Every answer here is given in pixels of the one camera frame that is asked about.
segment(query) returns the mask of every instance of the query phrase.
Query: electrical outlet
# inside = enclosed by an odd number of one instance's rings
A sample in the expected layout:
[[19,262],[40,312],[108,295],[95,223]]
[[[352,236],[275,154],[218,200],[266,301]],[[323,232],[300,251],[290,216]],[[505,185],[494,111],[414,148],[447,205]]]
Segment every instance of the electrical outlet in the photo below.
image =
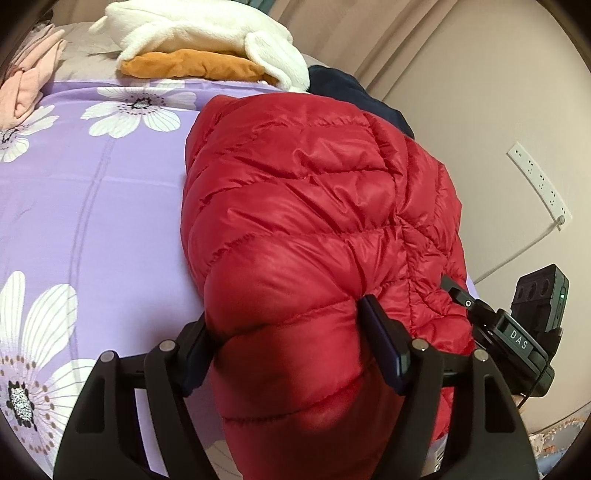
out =
[[[531,186],[546,205],[550,215],[558,224],[558,229],[564,229],[573,219],[573,216],[548,176],[519,142],[513,145],[507,155],[519,167],[525,178],[529,180]],[[560,223],[560,217],[564,218],[564,222]]]

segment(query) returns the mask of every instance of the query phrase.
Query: flower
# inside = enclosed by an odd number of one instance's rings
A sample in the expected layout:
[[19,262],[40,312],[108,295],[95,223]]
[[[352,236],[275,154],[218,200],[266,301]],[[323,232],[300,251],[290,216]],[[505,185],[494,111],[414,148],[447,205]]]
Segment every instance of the flower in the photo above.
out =
[[134,81],[128,87],[98,87],[100,95],[112,100],[88,107],[81,118],[89,120],[108,115],[90,127],[89,134],[93,137],[105,134],[112,138],[124,137],[137,129],[141,120],[157,132],[171,132],[181,126],[174,110],[196,110],[193,92],[169,95],[183,87],[183,80],[171,79],[162,80],[154,87],[149,81]]
[[238,480],[242,474],[236,467],[226,440],[218,440],[205,450],[209,462],[220,480]]
[[14,128],[0,130],[0,162],[12,162],[29,149],[29,140],[22,137],[51,127],[59,115],[46,116],[54,105],[41,106],[23,123]]
[[67,345],[77,318],[77,297],[67,284],[49,288],[21,320],[25,275],[16,271],[0,291],[0,410],[46,472],[53,472],[66,423],[94,360],[72,360],[40,375]]

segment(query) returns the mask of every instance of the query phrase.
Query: floral bedsheet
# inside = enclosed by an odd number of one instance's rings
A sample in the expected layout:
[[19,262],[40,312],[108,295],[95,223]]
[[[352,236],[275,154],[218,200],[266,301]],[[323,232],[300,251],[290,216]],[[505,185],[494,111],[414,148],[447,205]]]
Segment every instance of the floral bedsheet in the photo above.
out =
[[[179,237],[184,142],[239,82],[57,82],[20,126],[0,131],[0,410],[51,475],[95,359],[149,351],[196,320],[201,302]],[[187,400],[221,478],[239,476],[206,384]],[[165,473],[140,423],[153,470]]]

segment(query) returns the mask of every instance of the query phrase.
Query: label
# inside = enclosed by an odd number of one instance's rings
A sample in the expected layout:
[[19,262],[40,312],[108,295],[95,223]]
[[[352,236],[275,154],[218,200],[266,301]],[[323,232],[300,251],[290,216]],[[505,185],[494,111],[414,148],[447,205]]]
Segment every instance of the label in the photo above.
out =
[[523,336],[519,331],[515,330],[513,325],[509,325],[503,332],[505,336],[517,347],[517,351],[522,356],[529,356],[531,351],[534,349],[530,341]]

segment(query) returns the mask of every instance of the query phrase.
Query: quilted jacket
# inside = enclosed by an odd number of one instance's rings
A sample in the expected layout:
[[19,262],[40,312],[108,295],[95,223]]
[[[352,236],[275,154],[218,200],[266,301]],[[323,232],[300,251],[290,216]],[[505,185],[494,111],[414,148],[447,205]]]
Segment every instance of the quilted jacket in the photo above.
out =
[[[384,120],[296,93],[218,96],[186,145],[181,237],[223,345],[212,369],[246,480],[371,477],[401,399],[356,323],[372,293],[442,351],[473,349],[461,204],[440,162]],[[442,394],[434,438],[446,432]]]

